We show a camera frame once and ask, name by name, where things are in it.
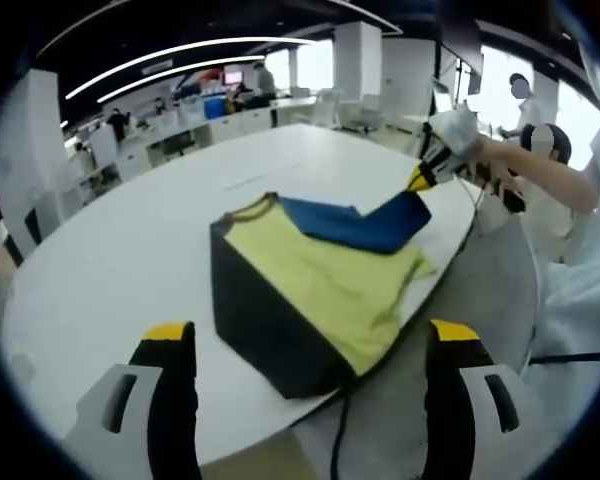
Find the oval table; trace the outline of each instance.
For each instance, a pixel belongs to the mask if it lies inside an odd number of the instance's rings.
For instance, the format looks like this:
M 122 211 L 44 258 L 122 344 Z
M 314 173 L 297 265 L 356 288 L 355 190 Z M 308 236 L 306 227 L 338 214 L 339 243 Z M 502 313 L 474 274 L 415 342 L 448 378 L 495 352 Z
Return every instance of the oval table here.
M 76 402 L 143 333 L 196 325 L 200 465 L 284 430 L 327 397 L 285 400 L 215 334 L 209 224 L 267 191 L 368 212 L 405 188 L 417 160 L 348 134 L 293 125 L 192 153 L 125 183 L 56 230 L 18 269 L 5 307 L 6 361 L 34 416 L 55 438 Z M 437 268 L 412 282 L 406 324 L 435 287 L 474 216 L 475 187 L 454 180 L 422 195 L 431 222 L 412 240 Z

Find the window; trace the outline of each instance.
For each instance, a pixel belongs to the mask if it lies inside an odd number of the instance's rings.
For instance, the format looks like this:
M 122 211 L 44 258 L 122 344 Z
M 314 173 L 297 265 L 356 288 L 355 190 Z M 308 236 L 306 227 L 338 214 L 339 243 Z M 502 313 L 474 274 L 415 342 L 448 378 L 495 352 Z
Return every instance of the window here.
M 289 50 L 279 50 L 267 55 L 264 60 L 267 70 L 273 75 L 278 90 L 288 90 L 291 87 L 289 74 Z
M 520 73 L 533 83 L 533 67 L 530 62 L 491 47 L 482 47 L 484 63 L 480 95 L 468 97 L 469 106 L 479 112 L 480 120 L 494 128 L 514 129 L 518 125 L 520 100 L 511 95 L 509 77 Z
M 298 48 L 298 86 L 333 88 L 333 42 L 324 40 Z
M 572 86 L 560 82 L 556 124 L 571 140 L 569 166 L 582 170 L 591 158 L 589 143 L 600 128 L 600 111 Z

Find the black hair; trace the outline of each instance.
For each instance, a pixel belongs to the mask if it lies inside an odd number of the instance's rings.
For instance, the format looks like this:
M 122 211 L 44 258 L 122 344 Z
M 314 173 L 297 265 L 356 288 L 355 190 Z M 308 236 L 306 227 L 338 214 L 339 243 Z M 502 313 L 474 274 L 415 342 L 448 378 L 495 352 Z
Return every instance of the black hair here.
M 553 123 L 545 123 L 547 127 L 551 130 L 553 134 L 553 149 L 557 150 L 558 158 L 556 161 L 567 165 L 569 163 L 569 159 L 571 159 L 571 140 L 569 140 L 569 136 L 557 125 Z M 535 125 L 527 124 L 522 129 L 522 133 L 520 134 L 520 146 L 525 150 L 531 151 L 531 136 L 533 135 L 533 131 L 536 129 Z
M 513 75 L 511 75 L 509 77 L 509 85 L 513 85 L 516 80 L 524 80 L 525 82 L 527 82 L 527 85 L 529 85 L 529 80 L 527 80 L 525 76 L 521 73 L 514 73 Z

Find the white table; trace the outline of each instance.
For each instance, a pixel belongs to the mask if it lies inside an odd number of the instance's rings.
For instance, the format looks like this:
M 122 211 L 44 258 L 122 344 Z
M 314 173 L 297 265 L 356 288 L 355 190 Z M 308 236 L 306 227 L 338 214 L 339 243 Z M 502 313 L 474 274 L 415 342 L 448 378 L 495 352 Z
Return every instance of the white table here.
M 28 357 L 19 388 L 63 437 L 76 402 L 143 333 L 192 320 L 197 331 L 201 465 L 287 428 L 327 397 L 284 400 L 215 334 L 209 225 L 267 191 L 369 211 L 403 190 L 414 158 L 344 133 L 294 125 L 192 153 L 99 198 L 56 230 L 17 274 L 6 305 L 7 357 Z M 473 202 L 460 180 L 423 194 L 433 218 L 412 240 L 437 272 L 414 281 L 402 323 L 430 294 L 465 237 Z

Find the black ceiling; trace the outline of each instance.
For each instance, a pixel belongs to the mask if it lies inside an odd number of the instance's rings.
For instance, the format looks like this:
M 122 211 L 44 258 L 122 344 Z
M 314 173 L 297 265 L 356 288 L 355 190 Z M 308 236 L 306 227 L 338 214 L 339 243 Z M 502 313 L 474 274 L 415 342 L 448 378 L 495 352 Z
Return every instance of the black ceiling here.
M 397 24 L 405 36 L 426 38 L 435 32 L 434 0 L 353 0 L 351 3 Z M 477 0 L 460 3 L 477 19 L 523 33 L 579 62 L 575 45 L 548 27 L 549 15 L 538 9 L 542 2 L 520 0 L 511 6 L 509 2 Z M 139 70 L 152 61 L 117 73 L 65 101 L 64 96 L 69 91 L 139 56 L 201 40 L 254 35 L 282 36 L 320 24 L 337 25 L 361 19 L 369 21 L 350 8 L 327 0 L 82 0 L 71 2 L 70 10 L 66 8 L 67 5 L 67 2 L 50 2 L 46 5 L 40 15 L 43 23 L 34 32 L 35 43 L 29 54 L 35 58 L 34 67 L 58 73 L 62 116 L 70 122 L 97 111 L 96 100 L 100 96 L 142 78 Z M 534 15 L 528 15 L 529 9 L 535 12 Z M 101 10 L 99 14 L 66 32 L 69 27 L 98 10 Z M 386 32 L 391 31 L 386 26 L 382 28 Z M 300 36 L 320 39 L 329 37 L 331 32 L 330 28 L 326 28 Z M 171 58 L 174 67 L 177 67 L 244 55 L 254 46 L 257 45 L 219 45 L 184 51 L 163 59 Z

